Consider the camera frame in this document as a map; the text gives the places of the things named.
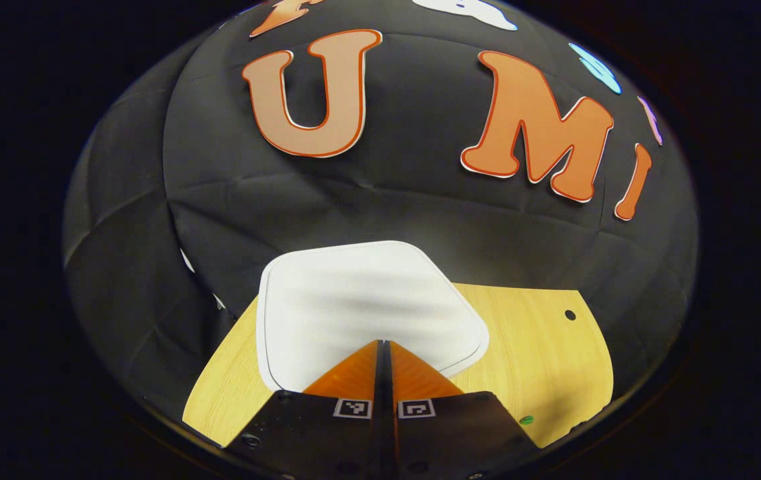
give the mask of light wood surface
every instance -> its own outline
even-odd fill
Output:
[[[612,398],[612,361],[602,332],[577,291],[454,283],[490,331],[484,357],[452,382],[489,390],[538,447],[566,435]],[[194,385],[182,419],[222,446],[270,398],[259,375],[252,301]],[[564,315],[567,310],[575,320]]]

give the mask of dark background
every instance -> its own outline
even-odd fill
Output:
[[[64,295],[59,220],[79,150],[112,100],[246,6],[0,2],[0,477],[213,478],[123,413]],[[685,361],[668,367],[673,380],[649,408],[548,477],[761,477],[761,2],[524,9],[645,73],[685,120],[692,166],[705,172]]]

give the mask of orange letter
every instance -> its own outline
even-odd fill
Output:
[[[581,203],[589,201],[608,131],[614,127],[611,113],[582,97],[561,118],[538,68],[495,51],[481,52],[478,59],[493,71],[493,103],[480,143],[460,154],[463,167],[502,179],[514,176],[520,169],[514,145],[522,129],[530,182],[541,181],[570,152],[566,166],[552,177],[552,189]]]
[[[375,30],[340,31],[309,45],[309,54],[324,61],[326,118],[318,127],[291,120],[285,102],[283,70],[291,51],[278,51],[243,68],[249,83],[255,122],[262,137],[292,155],[325,158],[338,155],[359,140],[365,125],[365,52],[383,41]]]
[[[267,19],[259,25],[256,30],[253,30],[249,34],[250,39],[257,37],[265,31],[271,30],[271,28],[279,27],[284,23],[292,21],[292,19],[300,18],[306,15],[307,9],[301,9],[300,6],[304,3],[314,5],[316,3],[323,2],[324,0],[282,0],[273,4],[273,12],[267,16]]]
[[[632,173],[630,187],[626,189],[624,198],[614,207],[614,216],[622,221],[631,221],[632,217],[636,216],[636,205],[638,204],[638,198],[642,195],[644,180],[646,180],[646,174],[649,172],[650,167],[652,167],[650,154],[646,151],[644,145],[636,143],[636,170]]]

